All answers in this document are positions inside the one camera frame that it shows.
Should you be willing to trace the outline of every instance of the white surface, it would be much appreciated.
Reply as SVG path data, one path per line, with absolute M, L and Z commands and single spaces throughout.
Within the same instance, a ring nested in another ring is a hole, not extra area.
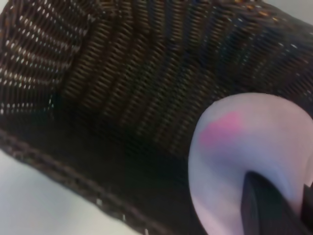
M 269 94 L 239 94 L 202 114 L 189 153 L 189 186 L 210 235 L 243 235 L 244 177 L 269 179 L 300 214 L 303 185 L 313 181 L 313 120 L 300 107 Z
M 264 0 L 302 21 L 313 24 L 313 0 Z
M 0 228 L 2 235 L 138 234 L 2 151 Z

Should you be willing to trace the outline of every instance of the black object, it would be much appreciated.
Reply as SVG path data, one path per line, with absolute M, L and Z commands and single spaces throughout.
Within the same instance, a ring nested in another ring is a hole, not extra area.
M 301 219 L 263 176 L 246 175 L 241 214 L 245 235 L 312 235 L 313 191 L 305 186 Z

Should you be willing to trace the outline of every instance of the brown wicker basket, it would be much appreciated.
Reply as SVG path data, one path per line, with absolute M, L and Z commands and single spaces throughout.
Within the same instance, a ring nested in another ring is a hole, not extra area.
M 261 1 L 10 0 L 0 147 L 142 234 L 204 235 L 188 148 L 212 102 L 313 114 L 313 27 Z

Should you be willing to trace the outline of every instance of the fabric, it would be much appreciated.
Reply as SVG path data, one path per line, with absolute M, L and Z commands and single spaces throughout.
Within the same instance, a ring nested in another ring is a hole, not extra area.
M 245 174 L 269 179 L 299 215 L 303 185 L 313 181 L 313 120 L 268 94 L 239 94 L 201 116 L 189 153 L 189 182 L 197 214 L 210 235 L 244 235 Z

